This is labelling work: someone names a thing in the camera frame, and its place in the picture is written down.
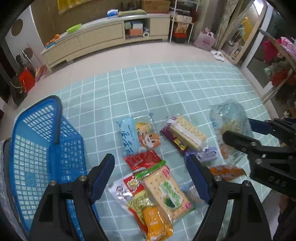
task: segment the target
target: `green plastic bowl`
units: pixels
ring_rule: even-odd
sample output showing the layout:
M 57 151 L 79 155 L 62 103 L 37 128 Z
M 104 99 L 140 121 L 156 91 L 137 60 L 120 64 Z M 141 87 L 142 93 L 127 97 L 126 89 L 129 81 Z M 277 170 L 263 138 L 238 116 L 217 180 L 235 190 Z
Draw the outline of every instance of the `green plastic bowl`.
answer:
M 76 25 L 72 26 L 71 28 L 68 28 L 66 31 L 67 31 L 67 33 L 73 33 L 77 29 L 79 29 L 81 27 L 81 25 L 82 25 L 82 23 L 76 24 Z

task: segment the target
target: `pink bag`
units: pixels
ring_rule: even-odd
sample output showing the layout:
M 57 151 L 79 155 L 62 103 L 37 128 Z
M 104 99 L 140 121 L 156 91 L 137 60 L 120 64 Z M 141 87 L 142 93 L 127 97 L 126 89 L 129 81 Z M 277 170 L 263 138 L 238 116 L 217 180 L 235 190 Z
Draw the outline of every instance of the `pink bag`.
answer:
M 199 33 L 193 44 L 198 48 L 210 51 L 215 42 L 216 39 L 214 38 L 214 34 L 206 29 L 205 33 Z

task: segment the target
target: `checkered tablecloth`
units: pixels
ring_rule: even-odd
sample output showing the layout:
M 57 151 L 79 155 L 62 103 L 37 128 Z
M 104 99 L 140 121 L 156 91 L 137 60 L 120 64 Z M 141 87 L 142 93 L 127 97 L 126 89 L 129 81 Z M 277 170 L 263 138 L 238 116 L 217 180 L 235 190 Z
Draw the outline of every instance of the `checkered tablecloth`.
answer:
M 210 105 L 234 99 L 245 108 L 247 116 L 257 120 L 269 119 L 253 87 L 240 70 L 230 64 L 214 62 L 157 63 L 120 69 L 81 82 L 74 83 L 54 93 L 63 103 L 63 115 L 84 138 L 86 166 L 88 171 L 97 166 L 107 153 L 115 156 L 115 168 L 109 183 L 131 172 L 122 159 L 124 152 L 115 122 L 126 116 L 153 113 L 158 131 L 164 126 L 167 116 L 180 113 L 187 116 L 211 146 L 217 146 L 209 119 Z M 270 135 L 253 133 L 263 145 L 278 145 Z M 190 180 L 183 157 L 163 137 L 157 148 L 158 155 L 167 164 L 181 184 Z M 221 155 L 209 165 L 223 164 Z M 246 157 L 239 163 L 247 174 L 250 172 Z M 255 181 L 252 184 L 261 201 L 270 189 Z M 108 190 L 96 202 L 100 224 L 110 241 L 144 240 L 137 223 L 113 199 Z M 229 201 L 219 237 L 226 234 L 232 209 Z M 187 214 L 174 224 L 174 234 L 169 240 L 191 240 L 204 217 L 205 211 Z

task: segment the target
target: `pink label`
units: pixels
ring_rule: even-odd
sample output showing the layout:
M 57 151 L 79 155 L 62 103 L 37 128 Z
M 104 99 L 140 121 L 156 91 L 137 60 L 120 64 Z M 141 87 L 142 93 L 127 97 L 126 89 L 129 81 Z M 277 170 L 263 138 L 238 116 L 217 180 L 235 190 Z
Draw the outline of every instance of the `pink label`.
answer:
M 189 210 L 191 208 L 191 204 L 190 202 L 186 202 L 183 207 L 186 209 L 186 210 Z
M 170 170 L 166 167 L 162 169 L 162 172 L 166 178 L 169 178 L 171 176 Z

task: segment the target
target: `basket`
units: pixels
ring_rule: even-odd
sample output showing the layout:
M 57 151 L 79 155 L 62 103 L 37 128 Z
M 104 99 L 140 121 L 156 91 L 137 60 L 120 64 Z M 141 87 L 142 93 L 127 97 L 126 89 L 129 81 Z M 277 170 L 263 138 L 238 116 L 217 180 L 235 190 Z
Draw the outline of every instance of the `basket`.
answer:
M 57 96 L 39 101 L 17 118 L 9 168 L 15 204 L 27 232 L 51 180 L 66 183 L 86 175 L 83 138 L 62 116 Z M 73 226 L 83 240 L 73 201 L 68 200 L 67 206 Z

